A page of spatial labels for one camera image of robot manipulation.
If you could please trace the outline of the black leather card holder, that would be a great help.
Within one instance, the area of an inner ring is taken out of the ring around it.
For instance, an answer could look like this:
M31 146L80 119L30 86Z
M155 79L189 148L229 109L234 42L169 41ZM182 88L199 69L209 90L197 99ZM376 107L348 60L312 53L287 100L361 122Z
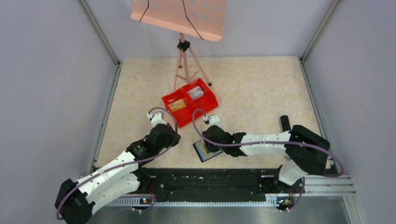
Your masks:
M193 146L195 152L197 153L199 160L202 163L223 153L223 151L207 152L207 150L205 149L203 140L199 140L199 141L193 143L192 146Z

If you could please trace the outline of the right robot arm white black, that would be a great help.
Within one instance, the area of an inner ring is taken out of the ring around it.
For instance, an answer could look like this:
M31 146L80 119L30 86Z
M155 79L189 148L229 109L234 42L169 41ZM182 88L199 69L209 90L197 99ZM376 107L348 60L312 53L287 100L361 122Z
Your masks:
M223 151L232 157L261 154L281 155L289 158L280 166L274 187L287 192L306 175L323 175L330 142L302 125L277 134L256 135L245 132L230 134L218 125L202 132L207 152Z

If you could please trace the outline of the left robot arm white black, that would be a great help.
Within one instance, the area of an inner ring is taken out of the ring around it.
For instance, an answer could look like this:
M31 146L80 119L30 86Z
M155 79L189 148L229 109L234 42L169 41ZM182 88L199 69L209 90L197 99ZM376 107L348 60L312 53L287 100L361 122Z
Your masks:
M143 139L102 168L76 181L61 184L55 202L56 219L68 224L85 224L103 206L127 193L152 190L150 174L144 165L179 143L178 128L155 125Z

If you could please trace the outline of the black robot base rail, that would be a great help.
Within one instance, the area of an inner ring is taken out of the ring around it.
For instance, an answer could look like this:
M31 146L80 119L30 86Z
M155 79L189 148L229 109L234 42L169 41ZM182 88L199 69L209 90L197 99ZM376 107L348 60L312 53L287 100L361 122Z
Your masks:
M287 211L304 196L349 196L355 193L348 175L337 178L308 175L292 187L274 186L276 169L148 168L147 187L110 206L146 208L150 197L157 207L273 207Z

